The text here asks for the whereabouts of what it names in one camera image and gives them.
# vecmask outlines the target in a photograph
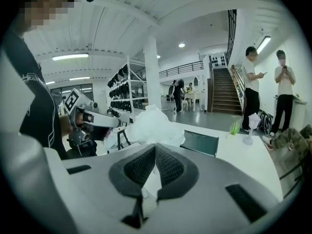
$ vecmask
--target green plant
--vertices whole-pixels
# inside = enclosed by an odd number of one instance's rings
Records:
[[[236,135],[239,131],[239,127],[240,126],[240,122],[239,120],[234,122],[231,126],[230,126],[230,134],[231,135]]]

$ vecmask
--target white plastic bag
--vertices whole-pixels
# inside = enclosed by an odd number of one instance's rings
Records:
[[[155,105],[147,106],[133,125],[127,126],[126,135],[130,142],[146,144],[162,143],[179,147],[184,143],[184,130],[168,120]]]

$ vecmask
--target white countertop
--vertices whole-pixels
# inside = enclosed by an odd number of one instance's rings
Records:
[[[175,124],[187,131],[219,137],[217,158],[231,163],[264,185],[279,201],[283,200],[282,187],[277,171],[268,150],[259,136],[253,136],[253,145],[248,146],[243,143],[243,138],[246,136],[243,134],[229,135],[226,138],[227,132],[181,123]]]

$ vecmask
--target ceiling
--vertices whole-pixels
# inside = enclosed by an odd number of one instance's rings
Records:
[[[76,77],[90,76],[92,81],[102,81],[124,65],[127,55],[139,53],[148,35],[157,38],[162,58],[180,51],[174,48],[180,41],[189,48],[205,48],[225,41],[222,11],[248,3],[255,1],[81,0],[67,14],[26,33],[24,39],[40,62],[46,82],[55,81],[51,88],[74,85],[68,79]],[[89,53],[89,57],[51,59],[67,53]]]

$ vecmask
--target small potted plant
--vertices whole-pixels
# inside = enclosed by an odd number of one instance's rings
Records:
[[[240,129],[240,122],[239,120],[237,120],[230,126],[230,131],[228,132],[226,138],[228,137],[229,134],[232,136],[235,136],[239,132],[239,129]]]

